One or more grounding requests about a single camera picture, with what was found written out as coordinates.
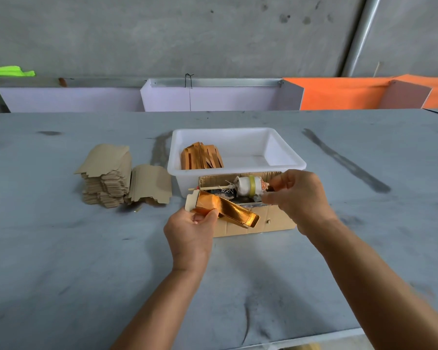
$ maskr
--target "metal pipe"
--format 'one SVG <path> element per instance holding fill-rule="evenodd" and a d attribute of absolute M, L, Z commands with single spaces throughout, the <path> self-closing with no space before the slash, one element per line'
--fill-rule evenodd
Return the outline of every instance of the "metal pipe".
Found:
<path fill-rule="evenodd" d="M 357 25 L 357 30 L 350 45 L 349 53 L 347 54 L 346 63 L 344 64 L 344 69 L 342 70 L 341 77 L 352 77 L 356 69 L 357 61 L 362 54 L 363 46 L 370 32 L 371 25 L 373 24 L 373 19 L 378 10 L 381 0 L 367 0 L 363 6 L 362 15 L 360 16 L 360 21 Z"/>

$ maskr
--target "wooden stick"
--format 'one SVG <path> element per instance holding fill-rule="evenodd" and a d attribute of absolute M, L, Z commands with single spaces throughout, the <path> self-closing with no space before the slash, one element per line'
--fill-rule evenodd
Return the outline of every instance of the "wooden stick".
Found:
<path fill-rule="evenodd" d="M 231 189 L 230 185 L 223 185 L 223 186 L 218 186 L 218 187 L 204 187 L 204 188 L 199 188 L 199 190 L 214 190 L 214 189 Z"/>

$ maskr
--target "left hand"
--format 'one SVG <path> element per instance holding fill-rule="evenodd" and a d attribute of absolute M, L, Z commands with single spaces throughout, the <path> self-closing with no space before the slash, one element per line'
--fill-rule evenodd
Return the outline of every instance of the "left hand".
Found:
<path fill-rule="evenodd" d="M 174 259 L 173 271 L 204 274 L 218 215 L 217 210 L 212 210 L 204 217 L 181 208 L 169 218 L 164 226 L 164 234 Z"/>

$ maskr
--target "yellow tape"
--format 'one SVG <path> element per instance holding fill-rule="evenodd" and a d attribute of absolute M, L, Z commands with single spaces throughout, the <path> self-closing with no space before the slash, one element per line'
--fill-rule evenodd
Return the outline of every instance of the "yellow tape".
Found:
<path fill-rule="evenodd" d="M 249 175 L 248 178 L 250 179 L 250 198 L 253 198 L 256 193 L 255 176 Z"/>

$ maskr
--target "orange foil strip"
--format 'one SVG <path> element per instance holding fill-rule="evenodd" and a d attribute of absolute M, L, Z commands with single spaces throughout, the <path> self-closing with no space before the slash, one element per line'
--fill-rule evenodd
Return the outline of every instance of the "orange foil strip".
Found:
<path fill-rule="evenodd" d="M 223 199 L 220 196 L 201 190 L 196 202 L 196 209 L 193 209 L 193 211 L 204 215 L 214 209 L 219 210 L 219 217 L 226 217 L 230 222 L 245 228 L 255 227 L 260 219 L 257 214 L 250 210 Z"/>

